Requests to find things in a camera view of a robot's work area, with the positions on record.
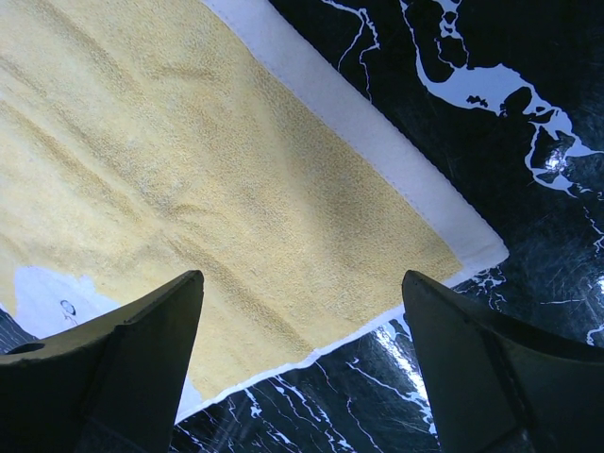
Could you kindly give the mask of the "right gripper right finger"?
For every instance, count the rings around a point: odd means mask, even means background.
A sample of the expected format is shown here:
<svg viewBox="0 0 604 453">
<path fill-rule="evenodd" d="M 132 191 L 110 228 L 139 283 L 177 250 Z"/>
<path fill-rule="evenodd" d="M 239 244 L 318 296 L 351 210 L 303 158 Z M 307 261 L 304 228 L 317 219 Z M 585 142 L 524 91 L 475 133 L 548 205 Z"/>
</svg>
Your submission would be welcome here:
<svg viewBox="0 0 604 453">
<path fill-rule="evenodd" d="M 404 275 L 402 296 L 444 452 L 602 451 L 602 349 L 416 271 Z"/>
</svg>

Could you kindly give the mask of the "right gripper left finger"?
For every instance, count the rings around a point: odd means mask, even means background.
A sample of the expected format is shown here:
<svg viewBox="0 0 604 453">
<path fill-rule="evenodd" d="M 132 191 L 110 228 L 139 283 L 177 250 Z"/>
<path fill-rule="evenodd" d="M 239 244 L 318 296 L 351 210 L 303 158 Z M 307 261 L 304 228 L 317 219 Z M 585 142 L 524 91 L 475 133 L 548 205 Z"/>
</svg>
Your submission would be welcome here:
<svg viewBox="0 0 604 453">
<path fill-rule="evenodd" d="M 2 355 L 2 451 L 168 451 L 203 296 L 188 271 Z"/>
</svg>

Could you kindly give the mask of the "yellow towel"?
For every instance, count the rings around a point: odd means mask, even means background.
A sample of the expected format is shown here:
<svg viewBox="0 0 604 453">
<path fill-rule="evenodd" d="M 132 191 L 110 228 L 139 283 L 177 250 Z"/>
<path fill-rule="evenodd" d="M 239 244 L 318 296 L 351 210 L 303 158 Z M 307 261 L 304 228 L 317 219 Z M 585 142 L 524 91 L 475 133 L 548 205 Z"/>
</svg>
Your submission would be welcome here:
<svg viewBox="0 0 604 453">
<path fill-rule="evenodd" d="M 44 338 L 201 271 L 180 418 L 508 255 L 266 1 L 1 5 L 1 311 Z"/>
</svg>

